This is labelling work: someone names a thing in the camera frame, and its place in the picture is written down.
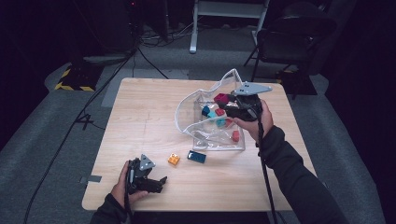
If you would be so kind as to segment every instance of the dark background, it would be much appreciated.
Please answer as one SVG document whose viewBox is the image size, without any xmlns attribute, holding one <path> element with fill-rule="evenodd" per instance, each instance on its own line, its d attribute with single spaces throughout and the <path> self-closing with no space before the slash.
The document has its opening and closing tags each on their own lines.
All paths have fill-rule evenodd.
<svg viewBox="0 0 396 224">
<path fill-rule="evenodd" d="M 89 1 L 77 2 L 88 22 L 93 22 L 98 30 L 105 27 L 95 23 L 95 17 L 88 12 Z M 275 18 L 278 10 L 291 2 L 295 1 L 273 0 L 266 20 Z M 106 52 L 87 29 L 87 21 L 82 19 L 73 1 L 58 1 L 55 9 L 63 9 L 59 17 L 43 6 L 46 3 L 44 0 L 2 1 L 0 7 L 0 149 L 48 94 L 44 86 L 48 74 L 71 62 L 71 55 L 96 56 Z M 188 22 L 191 9 L 187 10 L 189 13 L 182 15 L 183 12 L 170 7 L 169 19 L 173 24 Z M 326 96 L 377 184 L 388 223 L 396 220 L 393 212 L 396 190 L 392 185 L 396 170 L 395 10 L 393 1 L 357 1 L 320 71 L 329 79 Z M 61 27 L 67 27 L 64 30 L 67 39 L 58 38 L 57 29 Z M 128 39 L 125 26 L 112 27 L 120 27 L 114 32 Z"/>
</svg>

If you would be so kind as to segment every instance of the person's right hand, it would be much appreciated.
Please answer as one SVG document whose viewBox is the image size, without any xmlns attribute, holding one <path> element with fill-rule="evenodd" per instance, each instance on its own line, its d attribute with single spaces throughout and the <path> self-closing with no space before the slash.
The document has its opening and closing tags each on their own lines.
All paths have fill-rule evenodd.
<svg viewBox="0 0 396 224">
<path fill-rule="evenodd" d="M 267 103 L 264 100 L 262 101 L 262 127 L 264 128 L 264 134 L 260 136 L 261 139 L 264 138 L 265 135 L 271 130 L 274 126 L 274 121 L 272 118 L 272 113 L 268 108 Z M 233 122 L 237 124 L 239 127 L 245 129 L 250 133 L 250 136 L 259 143 L 259 122 L 255 121 L 244 121 L 239 118 L 234 118 Z"/>
</svg>

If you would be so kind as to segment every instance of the clear plastic bag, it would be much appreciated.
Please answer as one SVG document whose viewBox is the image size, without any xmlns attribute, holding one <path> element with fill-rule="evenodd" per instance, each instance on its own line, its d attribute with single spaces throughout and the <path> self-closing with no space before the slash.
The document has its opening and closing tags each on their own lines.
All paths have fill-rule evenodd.
<svg viewBox="0 0 396 224">
<path fill-rule="evenodd" d="M 225 113 L 221 115 L 214 100 L 219 94 L 229 94 L 241 85 L 238 72 L 232 69 L 210 90 L 199 89 L 180 102 L 175 123 L 182 133 L 193 138 L 192 149 L 245 150 L 243 130 Z M 210 116 L 206 115 L 206 110 L 210 110 Z"/>
</svg>

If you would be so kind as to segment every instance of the wooden table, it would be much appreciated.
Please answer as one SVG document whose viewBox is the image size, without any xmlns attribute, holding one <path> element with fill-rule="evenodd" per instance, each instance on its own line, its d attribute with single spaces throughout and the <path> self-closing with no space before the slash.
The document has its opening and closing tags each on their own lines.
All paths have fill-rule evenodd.
<svg viewBox="0 0 396 224">
<path fill-rule="evenodd" d="M 156 163 L 148 176 L 159 180 L 168 176 L 162 193 L 150 193 L 134 204 L 136 211 L 270 211 L 258 149 L 245 132 L 244 151 L 204 151 L 204 164 L 187 160 L 192 138 L 175 125 L 178 104 L 197 89 L 209 90 L 214 81 L 125 78 L 111 112 L 92 175 L 102 177 L 90 182 L 82 206 L 96 210 L 117 183 L 127 160 L 143 153 Z M 315 173 L 304 140 L 286 94 L 279 84 L 261 93 L 273 113 L 274 122 Z M 169 156 L 180 156 L 177 166 Z M 276 210 L 291 210 L 281 193 L 272 170 L 269 179 Z"/>
</svg>

